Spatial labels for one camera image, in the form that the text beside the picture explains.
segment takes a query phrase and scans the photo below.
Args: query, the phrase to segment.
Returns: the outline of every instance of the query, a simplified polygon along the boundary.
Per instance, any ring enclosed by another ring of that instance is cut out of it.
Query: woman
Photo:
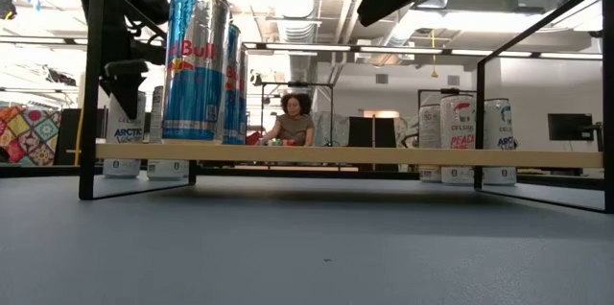
[[[295,146],[312,146],[314,144],[314,122],[309,116],[311,99],[307,94],[286,94],[281,98],[284,115],[278,116],[275,126],[260,142],[270,139],[294,141]]]

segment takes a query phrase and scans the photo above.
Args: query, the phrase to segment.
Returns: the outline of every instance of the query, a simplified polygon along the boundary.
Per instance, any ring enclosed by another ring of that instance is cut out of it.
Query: gray table surface
[[[0,179],[0,304],[614,304],[604,214],[414,181],[77,188]]]

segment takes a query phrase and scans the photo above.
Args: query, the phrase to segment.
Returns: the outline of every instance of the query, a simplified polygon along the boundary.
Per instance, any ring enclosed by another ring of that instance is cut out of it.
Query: energy drink can
[[[162,138],[222,140],[230,7],[171,0],[170,10]]]
[[[511,128],[511,105],[508,99],[484,102],[484,148],[513,151],[514,135]],[[514,185],[515,167],[484,167],[484,184]]]
[[[136,119],[130,119],[111,94],[106,119],[107,143],[141,143],[145,126],[145,93],[138,92]],[[103,175],[106,177],[136,177],[141,170],[140,159],[106,158]]]
[[[420,148],[441,148],[439,114],[439,105],[425,105],[420,108],[420,111],[418,112]],[[441,168],[439,166],[419,166],[418,171],[420,172],[421,181],[441,182]]]
[[[150,144],[162,143],[162,99],[164,87],[153,89],[152,119],[150,120]],[[179,160],[147,160],[147,177],[150,180],[177,180],[183,178],[183,163]]]
[[[471,95],[450,95],[441,98],[441,147],[443,149],[475,149],[476,104]],[[473,167],[441,167],[444,184],[473,184]]]
[[[248,50],[241,48],[239,61],[239,136],[237,144],[245,145],[248,135]]]
[[[231,24],[228,34],[228,64],[225,79],[224,144],[239,140],[239,64],[241,62],[241,31]]]

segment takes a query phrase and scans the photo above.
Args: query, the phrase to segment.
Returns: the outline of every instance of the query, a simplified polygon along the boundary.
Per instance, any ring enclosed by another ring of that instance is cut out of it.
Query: colorful patchwork quilt
[[[20,106],[0,109],[0,147],[10,162],[52,166],[59,132],[59,111]]]

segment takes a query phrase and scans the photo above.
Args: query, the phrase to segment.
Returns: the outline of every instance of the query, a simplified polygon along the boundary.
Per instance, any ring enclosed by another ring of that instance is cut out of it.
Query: celsius can
[[[111,94],[106,117],[107,143],[141,143],[145,126],[145,93],[138,92],[136,119],[128,118],[124,109]],[[141,170],[140,159],[106,158],[103,175],[106,177],[136,177]]]
[[[162,143],[162,100],[164,87],[153,89],[152,118],[150,120],[150,144]],[[183,178],[183,161],[148,160],[147,177],[150,180],[177,180]]]
[[[474,149],[476,146],[476,105],[473,96],[459,94],[441,98],[441,147]],[[441,168],[445,184],[473,184],[473,167]]]
[[[420,107],[418,113],[418,132],[420,148],[439,149],[441,148],[440,106],[425,105]],[[441,168],[439,166],[420,166],[420,180],[422,181],[441,181]]]
[[[248,50],[241,48],[239,62],[239,136],[237,144],[245,145],[248,134]]]
[[[484,148],[503,151],[514,149],[511,106],[508,99],[491,99],[484,102]],[[484,184],[513,185],[515,183],[515,167],[484,167]]]
[[[162,138],[221,141],[224,134],[225,0],[171,0]]]
[[[224,144],[239,142],[239,63],[241,62],[241,31],[231,24],[228,34],[225,79]]]

